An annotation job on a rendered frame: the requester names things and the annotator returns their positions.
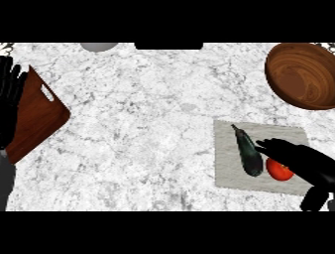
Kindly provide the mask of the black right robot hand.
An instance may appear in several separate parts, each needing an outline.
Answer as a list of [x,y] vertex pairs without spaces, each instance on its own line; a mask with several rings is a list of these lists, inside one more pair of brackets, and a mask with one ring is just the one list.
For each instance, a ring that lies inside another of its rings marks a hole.
[[312,184],[300,208],[319,211],[330,194],[335,193],[335,159],[312,147],[278,138],[257,141],[256,149]]

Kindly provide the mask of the red tomato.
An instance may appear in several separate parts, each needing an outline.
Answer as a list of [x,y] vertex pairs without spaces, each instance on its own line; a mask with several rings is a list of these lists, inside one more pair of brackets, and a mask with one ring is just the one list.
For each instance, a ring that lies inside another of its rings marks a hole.
[[279,163],[275,159],[266,160],[266,169],[271,176],[281,182],[288,181],[294,177],[290,167]]

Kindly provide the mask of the pale grey placemat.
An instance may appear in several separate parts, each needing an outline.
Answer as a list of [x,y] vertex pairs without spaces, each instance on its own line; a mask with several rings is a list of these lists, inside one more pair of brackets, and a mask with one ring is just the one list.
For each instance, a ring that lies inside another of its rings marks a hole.
[[[268,171],[259,177],[251,177],[244,169],[241,151],[234,122],[214,121],[216,135],[216,185],[220,188],[242,191],[268,191],[304,196],[312,184],[294,176],[288,181],[278,181]],[[294,144],[309,146],[306,131],[302,127],[288,127],[241,122],[235,124],[251,136],[251,140],[279,138]]]

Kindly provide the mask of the brown wooden bowl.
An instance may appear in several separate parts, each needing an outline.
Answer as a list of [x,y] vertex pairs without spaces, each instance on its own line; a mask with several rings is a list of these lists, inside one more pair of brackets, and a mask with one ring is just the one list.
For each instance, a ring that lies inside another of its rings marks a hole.
[[279,98],[299,108],[335,108],[335,55],[307,43],[278,44],[266,57],[265,75]]

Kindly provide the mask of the brown wooden cutting board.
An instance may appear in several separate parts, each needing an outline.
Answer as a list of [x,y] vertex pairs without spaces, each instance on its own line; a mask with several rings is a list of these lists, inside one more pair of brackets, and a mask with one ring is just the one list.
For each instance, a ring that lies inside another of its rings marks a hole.
[[71,110],[30,67],[24,95],[20,103],[15,139],[6,148],[9,160],[17,164],[49,139],[71,119]]

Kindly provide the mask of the dark green eggplant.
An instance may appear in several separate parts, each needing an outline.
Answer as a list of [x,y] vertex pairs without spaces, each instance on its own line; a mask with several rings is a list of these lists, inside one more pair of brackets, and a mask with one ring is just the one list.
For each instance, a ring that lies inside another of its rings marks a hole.
[[263,158],[254,147],[254,142],[247,131],[232,125],[237,132],[238,146],[245,172],[250,176],[259,177],[263,173]]

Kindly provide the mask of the grey round object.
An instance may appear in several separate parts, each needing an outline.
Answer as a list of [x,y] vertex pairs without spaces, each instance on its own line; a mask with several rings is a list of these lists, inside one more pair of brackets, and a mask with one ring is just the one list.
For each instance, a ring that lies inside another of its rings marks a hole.
[[82,46],[87,51],[99,53],[111,50],[117,43],[82,43]]

